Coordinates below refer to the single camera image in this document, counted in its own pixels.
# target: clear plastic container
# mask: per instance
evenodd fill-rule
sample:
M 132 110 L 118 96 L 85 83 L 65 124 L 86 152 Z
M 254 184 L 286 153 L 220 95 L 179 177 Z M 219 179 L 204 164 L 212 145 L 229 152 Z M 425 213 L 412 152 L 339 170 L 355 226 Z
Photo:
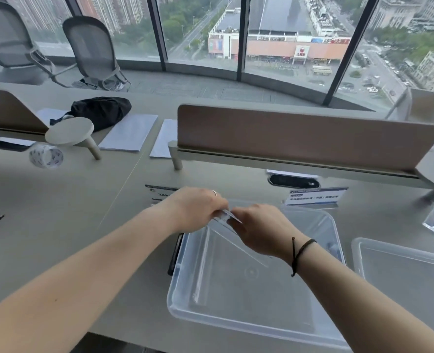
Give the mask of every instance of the clear plastic container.
M 231 207 L 251 203 L 230 201 Z M 345 263 L 333 218 L 321 210 L 282 206 L 285 216 Z M 168 292 L 171 314 L 228 329 L 349 349 L 302 279 L 283 261 L 247 248 L 211 221 L 185 234 Z
M 434 254 L 365 238 L 351 247 L 356 272 L 434 330 Z

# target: black string bracelet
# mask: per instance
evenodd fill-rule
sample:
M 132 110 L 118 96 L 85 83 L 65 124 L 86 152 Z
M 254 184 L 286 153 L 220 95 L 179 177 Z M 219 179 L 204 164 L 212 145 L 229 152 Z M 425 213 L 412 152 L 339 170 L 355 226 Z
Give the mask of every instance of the black string bracelet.
M 297 259 L 299 259 L 299 256 L 302 255 L 304 250 L 311 244 L 311 243 L 317 243 L 315 239 L 308 240 L 305 244 L 300 247 L 299 252 L 296 255 L 296 238 L 292 237 L 292 255 L 294 259 L 292 260 L 292 277 L 296 276 L 297 272 Z

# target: gray desk surface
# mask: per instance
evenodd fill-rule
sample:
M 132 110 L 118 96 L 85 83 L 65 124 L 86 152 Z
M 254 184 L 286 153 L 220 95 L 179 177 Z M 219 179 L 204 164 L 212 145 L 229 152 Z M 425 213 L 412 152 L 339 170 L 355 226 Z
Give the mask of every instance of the gray desk surface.
M 68 109 L 74 100 L 110 95 L 73 89 L 49 94 L 42 87 L 14 84 L 1 87 L 12 90 L 35 111 L 43 107 Z M 43 170 L 32 166 L 26 153 L 0 150 L 0 214 L 6 215 L 0 223 L 0 301 L 149 206 L 144 184 L 204 186 L 229 198 L 274 204 L 287 196 L 288 189 L 267 183 L 262 169 L 185 161 L 184 169 L 175 172 L 171 160 L 150 159 L 162 120 L 175 118 L 180 103 L 197 103 L 198 99 L 120 96 L 131 100 L 132 112 L 159 115 L 140 153 L 103 151 L 103 159 L 95 161 L 87 149 L 69 147 L 64 150 L 65 162 L 60 168 Z M 260 109 L 266 106 L 206 103 Z M 277 108 L 294 111 L 288 106 Z M 103 131 L 94 136 L 99 141 L 104 135 Z M 355 237 L 434 252 L 434 234 L 421 225 L 429 207 L 418 198 L 426 190 L 334 178 L 320 181 L 323 186 L 350 187 L 339 208 L 329 211 L 336 220 L 350 267 L 350 244 Z M 172 317 L 166 305 L 170 283 L 166 271 L 175 240 L 169 238 L 150 255 L 94 324 L 92 332 L 168 353 L 335 351 Z

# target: shopping mall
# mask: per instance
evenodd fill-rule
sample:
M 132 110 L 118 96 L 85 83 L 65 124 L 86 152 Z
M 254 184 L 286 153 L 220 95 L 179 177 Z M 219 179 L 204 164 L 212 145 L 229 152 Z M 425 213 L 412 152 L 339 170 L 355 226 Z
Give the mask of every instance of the shopping mall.
M 211 29 L 214 58 L 238 59 L 241 0 L 232 0 Z M 251 0 L 247 59 L 263 62 L 340 62 L 351 37 L 335 26 L 321 0 Z

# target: office chair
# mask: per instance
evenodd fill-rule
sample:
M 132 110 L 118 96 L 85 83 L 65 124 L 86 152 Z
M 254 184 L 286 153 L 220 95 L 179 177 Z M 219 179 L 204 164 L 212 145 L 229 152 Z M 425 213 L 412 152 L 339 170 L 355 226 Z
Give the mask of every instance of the office chair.
M 0 82 L 40 85 L 55 66 L 31 40 L 13 6 L 0 2 Z
M 76 64 L 59 74 L 78 67 L 84 76 L 80 81 L 74 82 L 72 87 L 109 91 L 129 90 L 130 82 L 117 64 L 111 35 L 101 21 L 94 17 L 75 16 L 64 21 L 63 29 L 75 54 Z

